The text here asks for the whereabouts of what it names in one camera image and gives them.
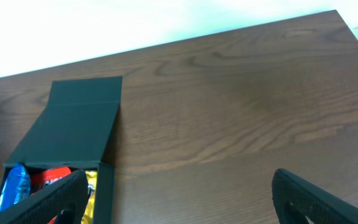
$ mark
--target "wooden table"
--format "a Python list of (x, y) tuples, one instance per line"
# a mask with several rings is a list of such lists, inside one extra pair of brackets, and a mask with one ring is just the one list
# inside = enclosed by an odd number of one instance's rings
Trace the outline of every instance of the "wooden table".
[(116, 75), (114, 223), (278, 223), (280, 167), (358, 206), (358, 41), (336, 11), (0, 78), (0, 178), (52, 80)]

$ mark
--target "wood grain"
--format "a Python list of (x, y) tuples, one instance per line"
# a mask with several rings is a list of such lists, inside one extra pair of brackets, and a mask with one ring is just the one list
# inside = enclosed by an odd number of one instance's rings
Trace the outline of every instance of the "wood grain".
[(115, 223), (278, 223), (277, 168), (358, 206), (358, 41), (336, 11), (0, 78), (0, 177), (52, 80), (116, 75)]

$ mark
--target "box lid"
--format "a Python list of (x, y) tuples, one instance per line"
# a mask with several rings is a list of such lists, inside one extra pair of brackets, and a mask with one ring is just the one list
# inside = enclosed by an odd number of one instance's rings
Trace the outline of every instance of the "box lid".
[(100, 162), (121, 100), (122, 77), (55, 81), (48, 103), (4, 164)]

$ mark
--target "dark green box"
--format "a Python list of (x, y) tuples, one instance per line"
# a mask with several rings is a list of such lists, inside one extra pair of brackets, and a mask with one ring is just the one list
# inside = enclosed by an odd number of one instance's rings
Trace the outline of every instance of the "dark green box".
[(111, 223), (114, 167), (102, 162), (112, 141), (122, 77), (52, 83), (46, 108), (4, 164), (0, 194), (16, 162), (30, 173), (68, 166), (96, 170), (93, 223)]

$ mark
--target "snack package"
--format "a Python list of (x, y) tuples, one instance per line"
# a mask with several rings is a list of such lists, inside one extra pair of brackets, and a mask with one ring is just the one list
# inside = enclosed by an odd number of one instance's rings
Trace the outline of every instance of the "snack package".
[(39, 174), (31, 175), (31, 192), (35, 193), (42, 188), (56, 182), (68, 174), (71, 174), (71, 170), (68, 167), (60, 167), (56, 169), (49, 169)]
[(94, 196), (96, 193), (96, 181), (98, 173), (96, 171), (85, 171), (86, 178), (88, 179), (88, 204), (86, 205), (84, 216), (82, 217), (81, 224), (92, 224)]
[(20, 202), (30, 195), (30, 175), (21, 164), (9, 171), (0, 196), (0, 211)]

